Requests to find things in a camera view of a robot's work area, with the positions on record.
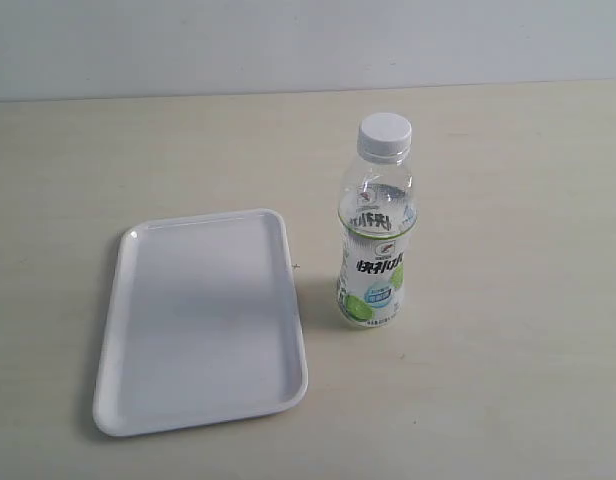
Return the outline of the clear plastic drink bottle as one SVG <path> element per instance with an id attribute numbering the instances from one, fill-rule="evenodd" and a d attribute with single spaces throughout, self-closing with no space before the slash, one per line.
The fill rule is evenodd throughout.
<path id="1" fill-rule="evenodd" d="M 360 153 L 343 176 L 337 303 L 357 328 L 389 324 L 404 303 L 405 256 L 417 220 L 409 156 Z"/>

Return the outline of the white bottle cap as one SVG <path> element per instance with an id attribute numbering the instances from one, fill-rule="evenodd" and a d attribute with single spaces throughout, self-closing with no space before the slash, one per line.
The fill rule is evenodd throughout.
<path id="1" fill-rule="evenodd" d="M 405 117 L 379 112 L 365 117 L 359 124 L 358 150 L 380 157 L 396 156 L 411 146 L 412 126 Z"/>

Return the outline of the white plastic tray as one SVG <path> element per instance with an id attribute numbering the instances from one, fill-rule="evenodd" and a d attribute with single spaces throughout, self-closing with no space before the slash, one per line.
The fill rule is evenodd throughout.
<path id="1" fill-rule="evenodd" d="M 130 437 L 277 414 L 308 370 L 284 221 L 151 220 L 121 238 L 93 419 Z"/>

